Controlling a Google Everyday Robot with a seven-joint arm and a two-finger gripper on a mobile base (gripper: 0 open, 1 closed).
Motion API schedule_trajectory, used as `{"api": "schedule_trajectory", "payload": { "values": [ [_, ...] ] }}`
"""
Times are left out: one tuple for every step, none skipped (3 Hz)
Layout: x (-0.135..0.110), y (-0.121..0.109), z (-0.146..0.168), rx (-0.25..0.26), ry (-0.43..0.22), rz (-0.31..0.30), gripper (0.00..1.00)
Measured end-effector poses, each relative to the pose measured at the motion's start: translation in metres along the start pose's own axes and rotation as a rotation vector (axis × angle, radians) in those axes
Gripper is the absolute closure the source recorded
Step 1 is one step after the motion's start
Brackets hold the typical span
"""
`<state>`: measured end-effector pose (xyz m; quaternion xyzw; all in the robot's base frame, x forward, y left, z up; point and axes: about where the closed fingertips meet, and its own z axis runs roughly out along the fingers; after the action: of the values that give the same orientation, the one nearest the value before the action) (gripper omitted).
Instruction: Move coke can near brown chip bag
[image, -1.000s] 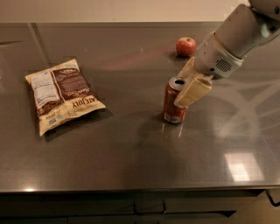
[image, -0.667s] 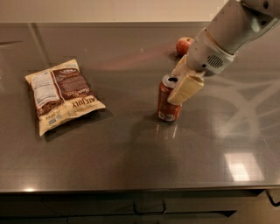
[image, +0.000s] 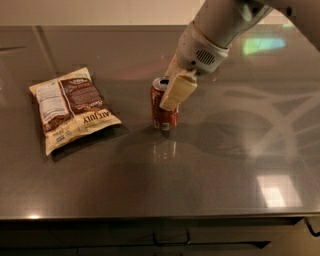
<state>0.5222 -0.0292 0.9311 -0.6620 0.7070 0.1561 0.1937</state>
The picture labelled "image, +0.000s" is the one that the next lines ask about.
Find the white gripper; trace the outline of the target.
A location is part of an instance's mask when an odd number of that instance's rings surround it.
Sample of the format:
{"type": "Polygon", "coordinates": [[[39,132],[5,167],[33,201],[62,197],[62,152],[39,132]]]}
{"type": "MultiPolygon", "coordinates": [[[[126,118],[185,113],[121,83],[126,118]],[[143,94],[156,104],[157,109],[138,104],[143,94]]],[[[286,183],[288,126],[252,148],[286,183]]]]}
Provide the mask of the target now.
{"type": "Polygon", "coordinates": [[[184,102],[197,88],[196,73],[213,73],[228,56],[229,45],[225,32],[220,33],[216,28],[205,31],[191,22],[180,37],[176,55],[164,73],[169,77],[169,84],[160,107],[173,111],[184,102]]]}

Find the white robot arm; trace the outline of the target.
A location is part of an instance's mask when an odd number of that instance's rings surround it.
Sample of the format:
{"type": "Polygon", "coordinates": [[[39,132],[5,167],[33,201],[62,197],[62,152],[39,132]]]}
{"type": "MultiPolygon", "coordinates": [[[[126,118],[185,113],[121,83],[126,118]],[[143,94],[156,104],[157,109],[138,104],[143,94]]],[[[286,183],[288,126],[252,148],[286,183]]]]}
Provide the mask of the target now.
{"type": "Polygon", "coordinates": [[[233,41],[272,10],[320,49],[320,0],[205,0],[181,35],[165,72],[169,85],[160,107],[176,109],[197,87],[197,77],[214,72],[228,57],[233,41]]]}

